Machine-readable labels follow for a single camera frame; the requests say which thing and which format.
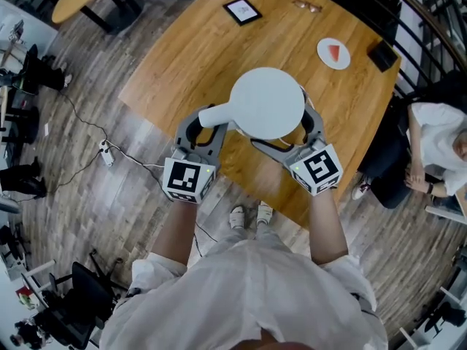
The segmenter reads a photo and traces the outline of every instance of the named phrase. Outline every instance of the black railing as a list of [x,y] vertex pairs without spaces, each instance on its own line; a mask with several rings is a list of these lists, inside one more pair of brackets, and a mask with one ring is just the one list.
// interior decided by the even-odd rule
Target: black railing
[[[453,71],[458,73],[456,79],[465,78],[467,84],[467,30],[458,0],[334,1],[374,29],[406,59],[406,68],[399,71],[395,94],[409,100],[422,97]],[[401,11],[414,13],[420,18],[420,25],[410,27]],[[453,16],[460,31],[456,36],[461,41],[460,49],[453,42]],[[398,40],[401,35],[397,33],[402,31],[417,48]]]

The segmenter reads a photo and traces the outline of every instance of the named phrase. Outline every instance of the white sneaker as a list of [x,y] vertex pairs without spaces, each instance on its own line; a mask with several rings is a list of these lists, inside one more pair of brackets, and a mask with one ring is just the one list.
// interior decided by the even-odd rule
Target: white sneaker
[[358,200],[362,198],[365,193],[367,193],[371,188],[371,179],[363,175],[357,185],[354,186],[352,190],[352,199]]
[[260,205],[258,206],[258,217],[256,218],[256,224],[259,222],[264,222],[268,225],[272,218],[272,212],[272,207],[270,207],[270,205],[268,205],[266,202],[261,201]]
[[237,206],[231,211],[228,216],[228,221],[231,224],[231,228],[245,228],[245,213],[243,206]]
[[65,77],[65,87],[68,87],[68,85],[72,82],[72,79],[73,79],[73,75],[71,75],[71,74],[68,74]]

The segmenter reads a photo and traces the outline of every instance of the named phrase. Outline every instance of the white plate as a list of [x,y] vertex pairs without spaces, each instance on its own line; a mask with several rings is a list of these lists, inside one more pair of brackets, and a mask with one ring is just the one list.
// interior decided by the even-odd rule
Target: white plate
[[[339,46],[339,59],[335,61],[329,53],[330,45]],[[349,50],[339,40],[333,38],[321,39],[317,47],[318,55],[321,61],[328,65],[331,69],[344,70],[350,65]]]

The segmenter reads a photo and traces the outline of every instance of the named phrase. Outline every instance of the white sandal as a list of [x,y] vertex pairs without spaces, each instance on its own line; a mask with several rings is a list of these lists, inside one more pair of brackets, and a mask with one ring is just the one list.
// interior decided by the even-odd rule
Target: white sandal
[[272,207],[270,207],[270,205],[268,205],[266,202],[261,201],[260,205],[258,206],[258,217],[256,218],[256,224],[259,222],[265,222],[268,225],[272,218],[272,212]]
[[231,224],[232,228],[244,228],[245,226],[245,213],[243,210],[243,206],[237,206],[234,208],[230,215],[228,216],[228,220]]

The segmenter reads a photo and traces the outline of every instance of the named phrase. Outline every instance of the wooden floor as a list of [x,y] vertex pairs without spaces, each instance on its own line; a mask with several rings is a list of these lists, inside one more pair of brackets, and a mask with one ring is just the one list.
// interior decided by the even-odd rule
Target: wooden floor
[[[105,127],[109,140],[145,163],[162,163],[171,154],[171,141],[156,127],[131,112],[117,95],[152,43],[192,0],[145,0],[138,21],[118,37],[106,36],[81,15],[65,23],[53,44],[56,65],[67,61],[74,80],[66,94],[85,120]],[[98,0],[99,14],[110,9]],[[104,134],[81,123],[70,103],[53,90],[42,89],[37,103],[41,132],[26,146],[22,162],[35,155],[43,162],[49,190],[68,181],[96,154]],[[50,135],[44,137],[44,124]],[[32,241],[32,265],[55,259],[54,274],[69,272],[73,261],[89,265],[88,252],[99,251],[110,266],[116,257],[125,263],[115,278],[131,279],[131,263],[144,257],[158,235],[169,202],[149,173],[116,150],[115,164],[107,168],[100,157],[74,181],[39,201],[23,202],[23,223]],[[161,170],[153,169],[156,176]],[[373,284],[388,335],[409,326],[448,277],[451,258],[466,240],[467,227],[438,219],[423,211],[427,198],[414,194],[395,211],[382,208],[372,195],[352,201],[349,190],[339,204],[352,254],[358,256]],[[258,201],[226,178],[220,178],[199,209],[198,223],[214,238],[228,229],[228,213],[236,203],[248,207],[253,221]],[[280,214],[273,227],[294,252],[309,254],[308,233]],[[196,235],[201,253],[213,245],[201,230]],[[193,247],[192,265],[199,258]]]

